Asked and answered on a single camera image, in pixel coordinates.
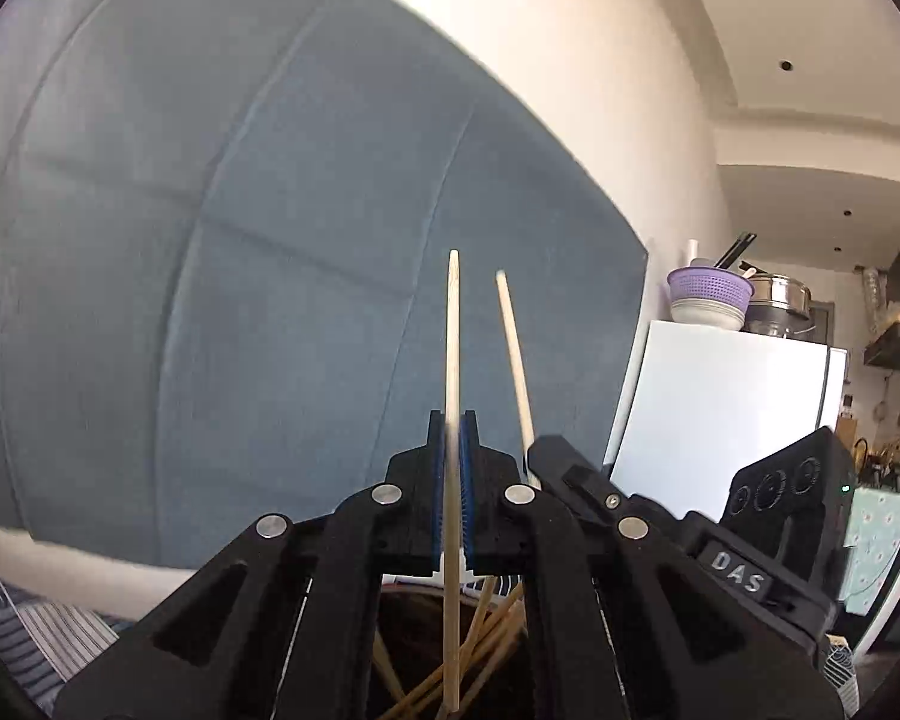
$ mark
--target white refrigerator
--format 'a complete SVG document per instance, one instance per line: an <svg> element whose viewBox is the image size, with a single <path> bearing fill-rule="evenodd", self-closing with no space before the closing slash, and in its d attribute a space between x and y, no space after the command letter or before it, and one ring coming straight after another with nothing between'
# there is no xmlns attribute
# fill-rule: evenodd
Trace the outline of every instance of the white refrigerator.
<svg viewBox="0 0 900 720"><path fill-rule="evenodd" d="M652 322L610 480L717 521L738 470L836 427L846 368L819 343Z"/></svg>

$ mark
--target wall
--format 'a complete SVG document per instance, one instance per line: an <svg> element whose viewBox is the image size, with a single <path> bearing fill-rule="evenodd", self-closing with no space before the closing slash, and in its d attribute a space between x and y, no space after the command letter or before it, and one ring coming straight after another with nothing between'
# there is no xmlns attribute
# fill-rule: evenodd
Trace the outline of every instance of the wall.
<svg viewBox="0 0 900 720"><path fill-rule="evenodd" d="M765 271L793 276L810 288L813 300L834 304L834 346L850 351L850 370L847 372L844 394L853 395L852 412L857 418L857 437L864 437L870 446L874 446L874 442L880 440L877 435L877 423L874 421L874 407L883 397L888 371L863 364L863 351L869 342L869 329L866 327L860 276L765 261L754 264ZM899 380L899 374L895 375L893 381L896 382L898 391ZM896 410L890 409L888 413L890 414L888 422L895 424Z"/></svg>
<svg viewBox="0 0 900 720"><path fill-rule="evenodd" d="M713 136L679 39L657 0L398 1L514 92L647 247L641 319L607 447L612 460L647 326L669 316L667 272L682 264L687 238L711 256L732 242Z"/></svg>

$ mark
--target metal steamer pot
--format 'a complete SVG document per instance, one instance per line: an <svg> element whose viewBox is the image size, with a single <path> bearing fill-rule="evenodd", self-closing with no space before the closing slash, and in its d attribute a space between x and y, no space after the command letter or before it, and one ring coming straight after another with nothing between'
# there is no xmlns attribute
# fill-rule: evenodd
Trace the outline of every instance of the metal steamer pot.
<svg viewBox="0 0 900 720"><path fill-rule="evenodd" d="M810 290L778 274L751 276L754 296L746 308L744 331L777 338L799 338L813 330Z"/></svg>

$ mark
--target ceiling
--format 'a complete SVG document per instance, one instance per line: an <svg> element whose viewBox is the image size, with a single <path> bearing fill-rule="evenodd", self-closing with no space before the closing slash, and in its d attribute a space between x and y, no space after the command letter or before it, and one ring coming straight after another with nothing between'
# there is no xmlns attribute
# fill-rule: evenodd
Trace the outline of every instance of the ceiling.
<svg viewBox="0 0 900 720"><path fill-rule="evenodd" d="M888 265L900 251L893 1L659 1L703 91L731 218L759 235L754 257Z"/></svg>

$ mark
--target purple basket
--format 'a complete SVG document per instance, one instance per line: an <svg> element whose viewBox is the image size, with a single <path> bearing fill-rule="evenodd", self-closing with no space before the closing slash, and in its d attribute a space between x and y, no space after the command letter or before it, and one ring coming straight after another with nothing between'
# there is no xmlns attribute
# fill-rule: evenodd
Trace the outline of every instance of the purple basket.
<svg viewBox="0 0 900 720"><path fill-rule="evenodd" d="M727 303L746 314L746 306L754 295L754 285L743 276L721 268L677 268L667 276L670 301L684 298L706 298Z"/></svg>

